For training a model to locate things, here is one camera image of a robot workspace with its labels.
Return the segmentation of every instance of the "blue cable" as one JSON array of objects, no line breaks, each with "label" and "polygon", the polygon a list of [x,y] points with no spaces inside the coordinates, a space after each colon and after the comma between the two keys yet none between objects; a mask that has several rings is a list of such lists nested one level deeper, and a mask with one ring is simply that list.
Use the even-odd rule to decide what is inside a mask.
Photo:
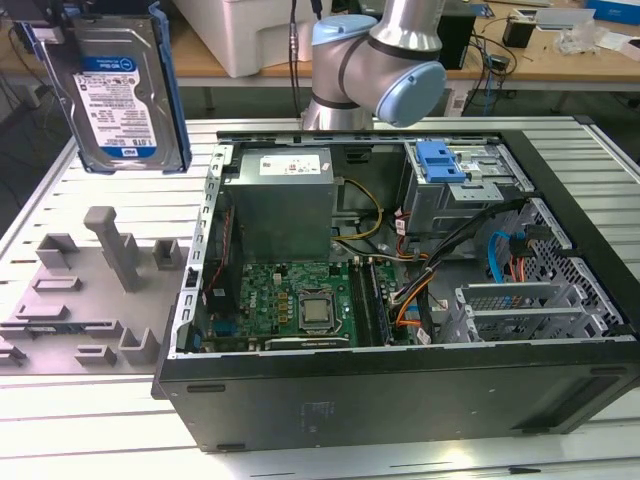
[{"label": "blue cable", "polygon": [[503,232],[502,230],[498,230],[497,232],[493,232],[491,238],[489,238],[489,245],[487,247],[487,258],[489,259],[489,268],[491,269],[491,275],[495,279],[496,283],[504,283],[502,279],[502,272],[500,271],[500,267],[498,267],[498,259],[496,258],[496,242],[498,238],[506,238],[507,240],[511,238],[511,235]]}]

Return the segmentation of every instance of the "floor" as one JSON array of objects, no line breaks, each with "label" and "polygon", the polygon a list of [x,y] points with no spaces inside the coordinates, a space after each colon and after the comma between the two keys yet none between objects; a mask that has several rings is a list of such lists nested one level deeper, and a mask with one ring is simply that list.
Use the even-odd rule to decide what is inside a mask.
[{"label": "floor", "polygon": [[[213,90],[215,109],[207,110],[202,89],[182,89],[187,118],[288,118],[293,116],[291,94],[280,88],[219,88]],[[55,161],[70,132],[53,95],[41,88],[41,106],[29,110],[12,102],[14,111],[0,123],[0,236]],[[546,116],[556,104],[558,92],[517,92],[501,98],[493,109],[496,116]],[[310,89],[303,89],[307,105]],[[484,99],[476,96],[466,115],[481,115]],[[444,101],[432,116],[442,115]],[[572,93],[562,115],[588,115],[627,154],[640,159],[640,109],[625,106],[622,96],[608,93]]]}]

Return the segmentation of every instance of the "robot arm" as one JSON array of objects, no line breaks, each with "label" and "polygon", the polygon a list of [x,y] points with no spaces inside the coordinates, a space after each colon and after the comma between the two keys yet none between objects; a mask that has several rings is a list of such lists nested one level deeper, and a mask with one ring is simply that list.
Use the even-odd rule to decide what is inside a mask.
[{"label": "robot arm", "polygon": [[444,0],[387,0],[380,23],[367,16],[328,17],[313,31],[313,96],[305,130],[357,130],[371,112],[394,127],[428,114],[446,73],[436,33]]}]

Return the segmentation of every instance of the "slotted metal surface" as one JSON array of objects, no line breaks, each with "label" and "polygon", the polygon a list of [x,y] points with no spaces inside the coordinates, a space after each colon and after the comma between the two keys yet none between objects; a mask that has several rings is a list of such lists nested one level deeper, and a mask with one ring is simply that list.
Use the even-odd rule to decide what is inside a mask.
[{"label": "slotted metal surface", "polygon": [[[186,176],[85,175],[73,145],[63,151],[0,241],[0,316],[13,308],[37,269],[34,251],[45,233],[69,232],[81,245],[96,245],[79,212],[90,205],[113,205],[118,228],[133,233],[139,244],[170,235],[188,246],[215,132],[297,128],[293,121],[283,120],[200,121],[188,127],[195,158]],[[629,173],[623,177],[631,167],[607,151],[614,152],[597,131],[570,117],[434,119],[415,128],[473,132],[479,127],[519,129],[532,141],[544,142],[543,156],[558,172],[575,174],[567,179],[569,190],[578,202],[586,202],[583,208],[640,276],[633,254],[640,249],[640,224],[633,223],[633,212],[640,210],[640,185]],[[565,148],[567,140],[581,142],[580,147]],[[610,177],[601,172],[619,176],[622,183],[603,181]],[[620,204],[632,215],[617,217]],[[625,395],[572,435],[212,456],[195,447],[168,401],[150,399],[150,387],[148,376],[0,377],[2,478],[86,478],[88,469],[99,478],[126,478],[132,471],[148,478],[176,478],[184,475],[185,465],[219,479],[511,478],[509,468],[514,466],[541,469],[536,474],[541,479],[640,475],[640,390]]]}]

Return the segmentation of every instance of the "hard drive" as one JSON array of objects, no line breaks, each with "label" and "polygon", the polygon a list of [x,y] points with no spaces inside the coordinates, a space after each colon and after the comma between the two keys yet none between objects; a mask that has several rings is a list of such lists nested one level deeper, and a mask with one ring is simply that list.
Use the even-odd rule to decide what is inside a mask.
[{"label": "hard drive", "polygon": [[87,171],[189,167],[166,18],[150,12],[78,15],[70,19],[73,47],[37,44]]}]

